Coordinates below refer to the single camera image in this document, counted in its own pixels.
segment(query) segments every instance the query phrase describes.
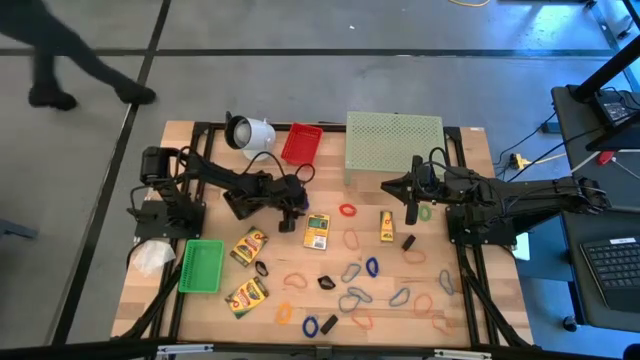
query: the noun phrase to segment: black pants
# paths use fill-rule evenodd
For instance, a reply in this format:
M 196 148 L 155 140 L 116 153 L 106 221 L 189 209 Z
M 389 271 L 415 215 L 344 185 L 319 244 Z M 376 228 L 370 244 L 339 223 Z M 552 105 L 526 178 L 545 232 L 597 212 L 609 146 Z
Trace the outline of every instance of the black pants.
M 42 0 L 0 0 L 0 33 L 34 47 L 34 85 L 58 86 L 54 56 L 69 57 L 113 88 L 134 85 L 133 80 L 100 61 L 78 34 L 49 13 Z

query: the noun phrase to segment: white plastic bag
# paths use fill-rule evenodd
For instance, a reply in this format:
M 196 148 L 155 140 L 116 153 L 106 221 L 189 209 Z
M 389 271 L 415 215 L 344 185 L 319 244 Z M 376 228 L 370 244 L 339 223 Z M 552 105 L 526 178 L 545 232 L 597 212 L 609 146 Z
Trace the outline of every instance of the white plastic bag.
M 176 258 L 171 245 L 163 241 L 148 240 L 140 245 L 138 255 L 133 260 L 133 265 L 145 277 L 162 268 L 166 262 Z

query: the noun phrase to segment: black shoe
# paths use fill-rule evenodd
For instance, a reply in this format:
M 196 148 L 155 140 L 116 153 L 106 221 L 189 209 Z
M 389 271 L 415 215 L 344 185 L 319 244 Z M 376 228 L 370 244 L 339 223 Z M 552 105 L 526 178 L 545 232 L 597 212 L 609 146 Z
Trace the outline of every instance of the black shoe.
M 34 86 L 29 90 L 29 104 L 33 107 L 51 107 L 69 111 L 78 105 L 76 99 L 58 88 Z
M 156 100 L 155 91 L 138 84 L 124 89 L 116 89 L 116 94 L 125 104 L 147 105 Z

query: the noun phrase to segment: red basket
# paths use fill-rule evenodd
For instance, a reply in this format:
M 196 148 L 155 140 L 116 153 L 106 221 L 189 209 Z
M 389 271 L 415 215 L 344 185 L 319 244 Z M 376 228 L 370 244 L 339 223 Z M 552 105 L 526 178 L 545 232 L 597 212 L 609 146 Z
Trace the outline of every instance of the red basket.
M 293 123 L 287 142 L 282 149 L 282 158 L 291 165 L 313 163 L 322 138 L 322 129 Z

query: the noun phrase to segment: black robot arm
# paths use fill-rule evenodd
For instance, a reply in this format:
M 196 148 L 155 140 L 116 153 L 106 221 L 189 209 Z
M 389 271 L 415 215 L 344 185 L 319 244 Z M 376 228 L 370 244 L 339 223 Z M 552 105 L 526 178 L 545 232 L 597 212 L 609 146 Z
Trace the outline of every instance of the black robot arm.
M 184 171 L 171 174 L 171 159 L 180 162 Z M 156 237 L 174 230 L 182 236 L 162 237 L 198 237 L 201 233 L 204 205 L 193 202 L 189 194 L 178 191 L 178 184 L 187 180 L 202 180 L 227 190 L 223 197 L 238 220 L 251 216 L 263 207 L 281 210 L 283 220 L 279 224 L 280 232 L 295 230 L 295 220 L 304 215 L 308 207 L 304 183 L 294 175 L 284 175 L 274 179 L 269 173 L 244 172 L 238 174 L 204 159 L 195 151 L 184 153 L 173 148 L 148 147 L 142 154 L 140 181 L 158 192 L 163 204 L 150 206 L 146 201 L 140 211 L 132 210 L 139 222 L 137 236 Z
M 444 181 L 433 165 L 446 170 Z M 411 172 L 385 181 L 382 190 L 407 205 L 405 222 L 416 223 L 420 201 L 451 204 L 449 234 L 463 244 L 514 245 L 515 236 L 561 211 L 599 214 L 610 207 L 596 181 L 573 177 L 555 180 L 504 182 L 463 167 L 423 163 L 414 156 Z

